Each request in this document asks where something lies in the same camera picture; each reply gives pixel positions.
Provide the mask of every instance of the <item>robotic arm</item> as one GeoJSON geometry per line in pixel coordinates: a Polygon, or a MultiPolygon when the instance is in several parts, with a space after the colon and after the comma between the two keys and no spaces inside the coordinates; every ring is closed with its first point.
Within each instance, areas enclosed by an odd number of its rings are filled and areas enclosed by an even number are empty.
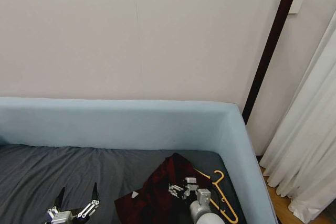
{"type": "Polygon", "coordinates": [[[196,178],[185,178],[185,186],[171,185],[169,193],[190,204],[190,214],[194,224],[225,224],[209,206],[211,192],[208,189],[199,189],[196,178]]]}
{"type": "Polygon", "coordinates": [[[49,208],[47,213],[49,214],[51,221],[45,222],[45,224],[80,224],[89,221],[90,217],[96,212],[99,207],[97,183],[95,183],[92,192],[91,202],[84,208],[60,211],[65,188],[61,190],[59,195],[55,199],[53,208],[49,208]]]}

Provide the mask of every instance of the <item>wrinkled sheet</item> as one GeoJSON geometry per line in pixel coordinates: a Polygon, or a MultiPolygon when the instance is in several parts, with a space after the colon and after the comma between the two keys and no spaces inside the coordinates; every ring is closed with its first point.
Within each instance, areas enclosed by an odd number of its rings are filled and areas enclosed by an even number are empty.
{"type": "Polygon", "coordinates": [[[221,188],[238,217],[246,223],[238,198],[220,156],[207,151],[107,150],[78,147],[0,146],[0,223],[37,224],[49,220],[62,187],[62,210],[86,206],[97,182],[100,208],[88,223],[120,223],[114,201],[142,187],[168,156],[177,152],[193,166],[211,175],[225,173],[221,188]]]}

